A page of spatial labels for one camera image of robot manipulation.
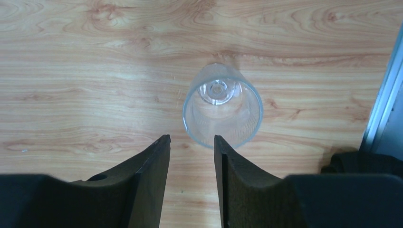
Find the wooden surface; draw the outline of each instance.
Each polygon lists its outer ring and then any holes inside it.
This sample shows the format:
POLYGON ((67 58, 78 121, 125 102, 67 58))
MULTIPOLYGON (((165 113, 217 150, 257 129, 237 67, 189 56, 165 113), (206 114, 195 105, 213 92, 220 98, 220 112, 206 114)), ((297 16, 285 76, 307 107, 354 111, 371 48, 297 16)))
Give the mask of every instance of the wooden surface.
POLYGON ((87 179, 170 134, 161 227, 219 227, 213 151, 182 124, 197 72, 259 91, 240 154, 314 173, 359 146, 402 19, 401 0, 0 0, 0 172, 87 179))

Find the tabletop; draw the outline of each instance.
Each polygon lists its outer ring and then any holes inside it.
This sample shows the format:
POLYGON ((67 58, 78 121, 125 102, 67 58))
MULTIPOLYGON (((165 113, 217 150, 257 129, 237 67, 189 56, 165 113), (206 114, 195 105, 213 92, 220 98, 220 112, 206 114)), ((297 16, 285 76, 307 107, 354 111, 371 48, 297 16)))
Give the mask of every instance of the tabletop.
POLYGON ((401 0, 0 0, 0 172, 86 180, 170 134, 161 227, 220 227, 213 151, 184 130, 205 65, 264 118, 237 151, 284 177, 359 147, 401 0))

